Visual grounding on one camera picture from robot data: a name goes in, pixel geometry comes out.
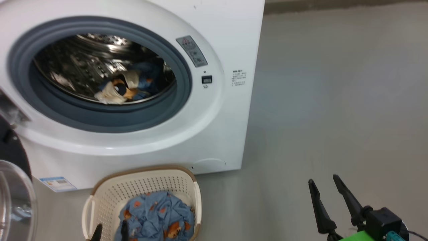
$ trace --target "washing machine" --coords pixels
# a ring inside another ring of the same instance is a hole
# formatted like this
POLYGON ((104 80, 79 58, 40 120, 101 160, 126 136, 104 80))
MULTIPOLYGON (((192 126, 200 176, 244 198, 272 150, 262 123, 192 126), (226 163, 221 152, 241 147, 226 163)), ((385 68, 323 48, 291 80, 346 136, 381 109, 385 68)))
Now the washing machine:
POLYGON ((263 9, 264 0, 0 3, 0 113, 33 177, 68 191, 143 166, 240 169, 263 9), (157 70, 145 79, 154 89, 120 103, 97 97, 140 64, 157 70))

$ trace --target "concrete floor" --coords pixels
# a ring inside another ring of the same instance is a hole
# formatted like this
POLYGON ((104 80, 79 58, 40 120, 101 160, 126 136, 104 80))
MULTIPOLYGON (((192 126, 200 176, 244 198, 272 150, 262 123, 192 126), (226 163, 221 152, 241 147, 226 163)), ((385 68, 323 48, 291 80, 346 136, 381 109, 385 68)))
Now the concrete floor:
MULTIPOLYGON (((264 18, 243 168, 198 176, 198 240, 324 240, 313 178, 338 233, 355 232, 332 174, 362 205, 428 236, 428 4, 264 18)), ((83 240, 89 190, 41 183, 36 241, 83 240)))

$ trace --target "washing machine drum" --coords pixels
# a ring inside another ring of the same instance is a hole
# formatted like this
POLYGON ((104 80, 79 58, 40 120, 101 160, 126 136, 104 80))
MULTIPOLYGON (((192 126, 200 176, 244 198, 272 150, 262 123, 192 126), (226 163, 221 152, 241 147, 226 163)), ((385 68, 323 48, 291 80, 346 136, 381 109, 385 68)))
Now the washing machine drum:
POLYGON ((36 195, 28 159, 17 135, 0 117, 0 241, 31 241, 36 195))
POLYGON ((165 122, 184 106, 192 84, 186 61, 168 41, 103 17, 34 27, 11 49, 9 66, 13 84, 33 108, 92 132, 131 132, 165 122))

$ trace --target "basket rim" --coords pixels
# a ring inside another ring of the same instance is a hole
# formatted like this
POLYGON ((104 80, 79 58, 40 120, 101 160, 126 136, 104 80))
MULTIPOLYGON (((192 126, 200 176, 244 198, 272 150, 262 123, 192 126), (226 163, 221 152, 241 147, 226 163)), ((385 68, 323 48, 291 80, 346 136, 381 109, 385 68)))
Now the basket rim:
POLYGON ((95 196, 95 193, 97 192, 98 188, 109 179, 128 175, 128 174, 138 173, 138 172, 151 172, 151 171, 161 171, 161 170, 179 170, 179 171, 185 172, 187 175, 189 175, 192 178, 193 182, 196 182, 195 175, 189 169, 183 166, 178 166, 178 165, 150 166, 150 167, 131 169, 123 172, 110 174, 104 177, 103 179, 101 179, 97 184, 95 184, 94 188, 92 189, 91 195, 95 196))

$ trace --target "laundry basket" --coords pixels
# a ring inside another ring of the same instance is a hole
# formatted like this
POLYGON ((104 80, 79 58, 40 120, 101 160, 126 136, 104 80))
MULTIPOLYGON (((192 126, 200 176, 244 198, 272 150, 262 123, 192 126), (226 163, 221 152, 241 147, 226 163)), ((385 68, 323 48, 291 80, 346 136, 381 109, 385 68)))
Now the laundry basket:
POLYGON ((99 181, 85 203, 82 229, 89 240, 98 224, 102 224, 101 241, 113 241, 121 209, 133 197, 145 193, 169 191, 195 210, 194 233, 199 233, 202 202, 195 176, 180 166, 160 166, 119 172, 99 181))

